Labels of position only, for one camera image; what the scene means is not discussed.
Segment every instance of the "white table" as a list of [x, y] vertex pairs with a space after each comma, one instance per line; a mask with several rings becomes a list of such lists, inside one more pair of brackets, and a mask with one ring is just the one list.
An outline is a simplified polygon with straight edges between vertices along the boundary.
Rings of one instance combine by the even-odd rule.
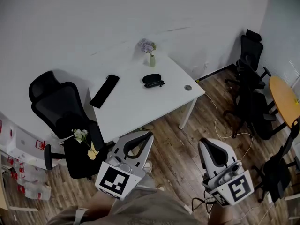
[[[153, 73], [161, 74], [165, 85], [147, 89], [142, 78]], [[91, 98], [99, 91], [108, 75], [93, 81], [93, 85], [89, 87]], [[106, 143], [116, 141], [119, 137], [188, 104], [179, 125], [183, 129], [197, 98], [205, 93], [166, 55], [156, 57], [155, 67], [149, 67], [140, 61], [113, 75], [120, 77], [117, 85], [100, 109], [94, 107]], [[185, 90], [185, 85], [190, 85], [192, 89]]]

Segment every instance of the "wooden floor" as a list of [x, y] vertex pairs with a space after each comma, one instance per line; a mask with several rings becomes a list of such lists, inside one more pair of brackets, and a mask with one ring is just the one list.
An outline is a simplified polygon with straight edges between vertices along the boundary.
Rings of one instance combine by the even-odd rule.
[[[225, 109], [233, 109], [232, 94], [237, 92], [237, 87], [224, 83], [225, 78], [233, 78], [231, 70], [224, 70], [201, 82], [199, 85], [206, 91], [218, 110], [218, 120], [216, 127], [221, 136], [230, 136], [233, 127], [239, 123], [239, 119], [232, 115], [223, 117]], [[170, 114], [157, 119], [153, 122], [155, 126], [153, 133], [155, 141], [151, 149], [149, 159], [153, 163], [152, 176], [156, 184], [165, 184], [168, 192], [173, 194], [175, 199], [179, 199], [191, 207], [193, 197], [203, 198], [202, 175], [203, 169], [197, 150], [198, 141], [202, 137], [219, 139], [214, 122], [216, 119], [216, 109], [210, 99], [203, 95], [198, 98], [193, 112], [183, 130], [178, 128], [180, 119], [185, 107], [181, 107]], [[245, 125], [242, 132], [249, 132]], [[252, 165], [262, 166], [271, 155], [279, 150], [279, 147], [285, 143], [285, 134], [280, 132], [268, 141], [263, 141], [257, 136], [253, 139], [253, 144], [247, 155], [243, 158], [243, 167], [250, 169]], [[231, 145], [239, 159], [245, 154], [250, 146], [251, 139], [248, 135], [239, 135], [236, 139], [227, 138], [220, 140]], [[292, 153], [286, 157], [286, 162], [292, 161]], [[297, 182], [295, 169], [290, 168], [292, 176], [291, 184]], [[258, 184], [259, 179], [254, 171], [251, 177], [254, 185]], [[55, 167], [48, 171], [48, 185], [52, 187], [52, 197], [50, 201], [30, 200], [17, 192], [16, 182], [9, 175], [4, 176], [8, 199], [12, 206], [26, 206], [38, 208], [39, 212], [22, 211], [4, 211], [0, 213], [5, 224], [45, 224], [52, 216], [58, 214], [68, 206], [80, 205], [96, 193], [94, 182], [86, 179], [74, 180], [70, 178], [66, 167]], [[286, 195], [292, 195], [294, 192], [290, 187], [286, 190]], [[267, 198], [260, 205], [257, 202], [262, 191], [259, 189], [255, 194], [248, 197], [245, 201], [234, 206], [237, 218], [242, 218], [252, 207], [260, 206], [251, 210], [242, 220], [242, 224], [258, 224], [263, 218], [270, 205]], [[201, 205], [194, 215], [197, 219], [207, 222], [208, 215], [204, 205]], [[284, 225], [287, 224], [287, 211], [284, 201], [277, 201], [268, 211], [261, 224]]]

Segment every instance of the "flower vase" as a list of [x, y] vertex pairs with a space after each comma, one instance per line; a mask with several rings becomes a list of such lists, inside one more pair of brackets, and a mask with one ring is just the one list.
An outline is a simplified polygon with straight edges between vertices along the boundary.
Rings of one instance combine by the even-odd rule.
[[149, 62], [149, 64], [150, 64], [150, 67], [155, 67], [155, 57], [154, 57], [154, 55], [150, 55], [150, 62]]

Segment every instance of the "mesh backrest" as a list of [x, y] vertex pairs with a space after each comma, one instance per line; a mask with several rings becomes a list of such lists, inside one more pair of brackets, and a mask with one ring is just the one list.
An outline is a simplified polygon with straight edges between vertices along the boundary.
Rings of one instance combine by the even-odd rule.
[[56, 91], [39, 97], [31, 108], [60, 139], [71, 136], [72, 129], [88, 128], [89, 119], [72, 82], [64, 82]]
[[258, 68], [259, 58], [263, 52], [263, 45], [260, 42], [255, 42], [245, 35], [240, 37], [241, 54], [240, 59], [243, 63], [246, 63], [246, 56], [251, 56], [251, 67], [254, 71]]
[[29, 86], [29, 98], [31, 102], [39, 96], [58, 89], [61, 83], [54, 77], [53, 71], [48, 71], [35, 79]]

